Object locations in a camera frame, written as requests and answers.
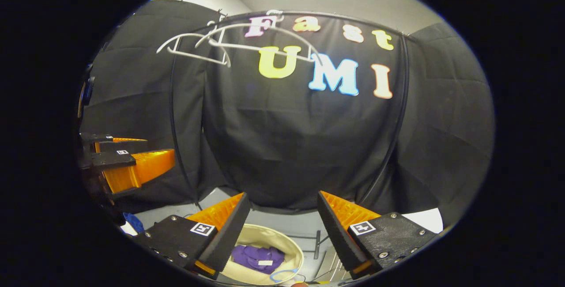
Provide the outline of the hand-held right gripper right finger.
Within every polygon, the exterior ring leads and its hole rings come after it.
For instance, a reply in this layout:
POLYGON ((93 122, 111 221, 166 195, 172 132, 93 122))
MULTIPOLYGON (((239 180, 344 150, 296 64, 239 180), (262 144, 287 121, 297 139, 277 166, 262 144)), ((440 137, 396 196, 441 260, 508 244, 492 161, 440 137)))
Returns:
POLYGON ((326 191, 317 193, 317 211, 337 257, 353 279, 407 260, 438 236, 401 213, 380 215, 326 191))

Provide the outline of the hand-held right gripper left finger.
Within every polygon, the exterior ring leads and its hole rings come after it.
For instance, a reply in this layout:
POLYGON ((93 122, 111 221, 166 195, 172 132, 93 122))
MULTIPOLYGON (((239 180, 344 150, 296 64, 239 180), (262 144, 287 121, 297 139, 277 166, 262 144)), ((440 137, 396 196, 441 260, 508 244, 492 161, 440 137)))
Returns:
POLYGON ((142 249, 185 271, 216 279, 251 209, 240 193, 188 217, 170 215, 132 237, 142 249))

